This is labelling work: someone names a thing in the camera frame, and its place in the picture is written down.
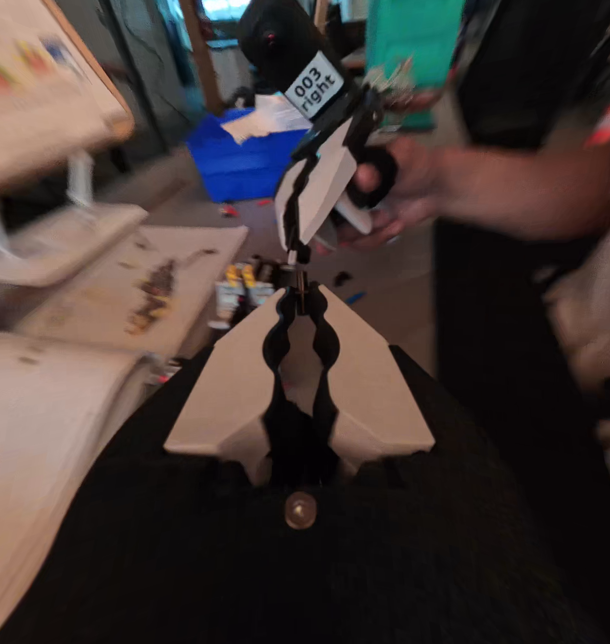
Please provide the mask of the lego car chassis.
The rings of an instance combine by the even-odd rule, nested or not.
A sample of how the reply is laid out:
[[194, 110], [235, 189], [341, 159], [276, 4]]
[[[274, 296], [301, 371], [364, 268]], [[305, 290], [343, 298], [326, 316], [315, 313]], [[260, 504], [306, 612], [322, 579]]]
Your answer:
[[215, 318], [209, 321], [209, 328], [226, 332], [262, 306], [278, 289], [281, 273], [280, 262], [257, 254], [230, 264], [223, 280], [215, 284]]

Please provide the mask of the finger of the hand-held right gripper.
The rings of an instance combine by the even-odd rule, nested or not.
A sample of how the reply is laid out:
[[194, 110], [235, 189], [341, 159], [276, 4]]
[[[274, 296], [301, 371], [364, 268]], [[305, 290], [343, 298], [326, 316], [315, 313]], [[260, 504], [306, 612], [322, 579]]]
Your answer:
[[295, 250], [298, 241], [298, 190], [294, 186], [305, 166], [305, 159], [291, 161], [280, 177], [274, 195], [278, 237], [285, 252]]
[[318, 162], [298, 197], [299, 238], [308, 245], [324, 226], [333, 209], [359, 230], [359, 208], [345, 194], [357, 161], [345, 143], [352, 118], [348, 118], [318, 149]]

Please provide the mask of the wooden support post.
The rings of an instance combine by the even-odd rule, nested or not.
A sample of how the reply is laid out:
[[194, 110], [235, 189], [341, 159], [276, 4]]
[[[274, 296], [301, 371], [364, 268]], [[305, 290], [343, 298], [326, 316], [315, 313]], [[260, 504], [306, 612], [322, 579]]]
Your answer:
[[210, 49], [203, 37], [201, 22], [196, 10], [196, 2], [180, 1], [180, 7], [191, 43], [193, 60], [197, 68], [205, 107], [213, 115], [221, 116], [225, 110], [225, 105], [220, 96], [217, 76], [210, 56]]

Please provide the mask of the person's right forearm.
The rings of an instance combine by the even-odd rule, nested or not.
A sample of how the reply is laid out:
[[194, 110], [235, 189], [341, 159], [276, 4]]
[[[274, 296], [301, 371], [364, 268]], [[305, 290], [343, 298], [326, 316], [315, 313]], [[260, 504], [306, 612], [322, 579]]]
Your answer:
[[534, 154], [446, 148], [435, 163], [434, 197], [444, 218], [534, 241], [610, 228], [610, 143]]

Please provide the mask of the person's right hand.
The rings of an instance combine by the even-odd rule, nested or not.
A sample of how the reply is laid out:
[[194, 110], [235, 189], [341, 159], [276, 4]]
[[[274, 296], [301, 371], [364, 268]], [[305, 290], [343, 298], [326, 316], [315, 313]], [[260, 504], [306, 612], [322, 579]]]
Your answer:
[[385, 245], [438, 211], [448, 163], [455, 149], [426, 146], [413, 137], [400, 136], [392, 139], [386, 150], [397, 162], [395, 184], [381, 205], [371, 212], [371, 233], [360, 234], [344, 223], [337, 229], [339, 247], [365, 251]]

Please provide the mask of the white document stand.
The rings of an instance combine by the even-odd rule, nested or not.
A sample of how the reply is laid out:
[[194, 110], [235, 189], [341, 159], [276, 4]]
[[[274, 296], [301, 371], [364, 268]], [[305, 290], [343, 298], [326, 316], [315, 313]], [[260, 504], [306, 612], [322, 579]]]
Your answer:
[[138, 205], [95, 200], [91, 152], [103, 149], [78, 151], [43, 172], [0, 186], [1, 194], [67, 166], [67, 205], [12, 234], [7, 233], [0, 214], [0, 284], [43, 287], [67, 279], [147, 217]]

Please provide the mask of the lego instruction booklet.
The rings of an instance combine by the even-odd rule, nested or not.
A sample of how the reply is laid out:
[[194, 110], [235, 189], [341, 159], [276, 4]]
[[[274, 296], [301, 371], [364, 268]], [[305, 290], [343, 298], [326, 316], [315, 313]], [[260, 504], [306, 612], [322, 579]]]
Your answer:
[[180, 356], [248, 234], [144, 226], [0, 332], [0, 629], [93, 462]]

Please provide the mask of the crumpled white paper bags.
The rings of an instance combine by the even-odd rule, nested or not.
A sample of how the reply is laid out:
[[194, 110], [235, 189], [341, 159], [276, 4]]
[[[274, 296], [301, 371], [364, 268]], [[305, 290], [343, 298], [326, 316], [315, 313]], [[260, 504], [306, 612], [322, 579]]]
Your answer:
[[255, 107], [245, 116], [220, 127], [238, 144], [289, 131], [309, 131], [312, 124], [280, 92], [256, 95]]

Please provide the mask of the blue plastic bin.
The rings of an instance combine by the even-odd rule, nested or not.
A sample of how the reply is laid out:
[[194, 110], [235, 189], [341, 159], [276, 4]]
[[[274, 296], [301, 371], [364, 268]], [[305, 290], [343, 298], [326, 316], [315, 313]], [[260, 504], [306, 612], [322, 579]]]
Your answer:
[[214, 203], [273, 197], [293, 150], [308, 132], [302, 127], [236, 143], [223, 125], [254, 112], [245, 108], [229, 109], [220, 117], [208, 114], [186, 140], [204, 189]]

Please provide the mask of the black office chair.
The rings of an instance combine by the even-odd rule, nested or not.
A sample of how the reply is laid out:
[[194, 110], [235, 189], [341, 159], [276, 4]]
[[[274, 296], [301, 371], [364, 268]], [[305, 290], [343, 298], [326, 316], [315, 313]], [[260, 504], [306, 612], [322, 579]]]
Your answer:
[[542, 147], [610, 27], [610, 1], [500, 1], [457, 99], [470, 142]]

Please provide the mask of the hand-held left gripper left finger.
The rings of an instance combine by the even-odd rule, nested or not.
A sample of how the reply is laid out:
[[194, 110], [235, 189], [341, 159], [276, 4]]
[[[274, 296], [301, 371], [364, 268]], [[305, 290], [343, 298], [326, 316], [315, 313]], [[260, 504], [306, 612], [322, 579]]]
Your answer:
[[290, 350], [295, 303], [279, 288], [213, 346], [164, 449], [237, 462], [254, 486], [270, 477], [266, 420], [284, 399], [280, 365]]

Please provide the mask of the white cabinet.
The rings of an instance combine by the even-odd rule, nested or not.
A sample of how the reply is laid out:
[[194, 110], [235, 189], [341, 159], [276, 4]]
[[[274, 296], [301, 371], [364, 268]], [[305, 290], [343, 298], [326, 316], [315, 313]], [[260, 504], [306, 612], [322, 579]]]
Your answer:
[[207, 45], [220, 96], [224, 102], [229, 102], [240, 88], [252, 88], [250, 64], [236, 39], [209, 41]]

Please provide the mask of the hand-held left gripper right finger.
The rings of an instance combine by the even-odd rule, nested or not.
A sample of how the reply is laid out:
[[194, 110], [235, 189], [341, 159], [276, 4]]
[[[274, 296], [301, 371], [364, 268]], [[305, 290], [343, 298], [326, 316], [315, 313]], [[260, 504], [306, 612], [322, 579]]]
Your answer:
[[341, 470], [429, 453], [436, 441], [385, 338], [326, 286], [309, 285], [308, 312], [322, 365], [314, 420]]

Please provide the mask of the black perforated panel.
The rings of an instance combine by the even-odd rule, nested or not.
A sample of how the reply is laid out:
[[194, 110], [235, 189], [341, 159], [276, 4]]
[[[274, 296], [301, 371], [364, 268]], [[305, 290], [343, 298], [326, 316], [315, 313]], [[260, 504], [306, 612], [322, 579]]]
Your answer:
[[438, 378], [510, 466], [567, 590], [610, 640], [610, 474], [534, 282], [579, 267], [598, 239], [525, 242], [441, 218], [433, 257]]

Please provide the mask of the black lego connector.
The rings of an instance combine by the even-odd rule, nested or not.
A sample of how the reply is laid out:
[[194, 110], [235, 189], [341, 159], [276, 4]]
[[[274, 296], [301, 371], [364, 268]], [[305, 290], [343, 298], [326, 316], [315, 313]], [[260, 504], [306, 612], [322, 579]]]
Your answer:
[[279, 284], [282, 287], [291, 289], [299, 316], [309, 315], [309, 277], [307, 268], [310, 259], [310, 247], [299, 242], [295, 250], [287, 251], [286, 261], [280, 266]]

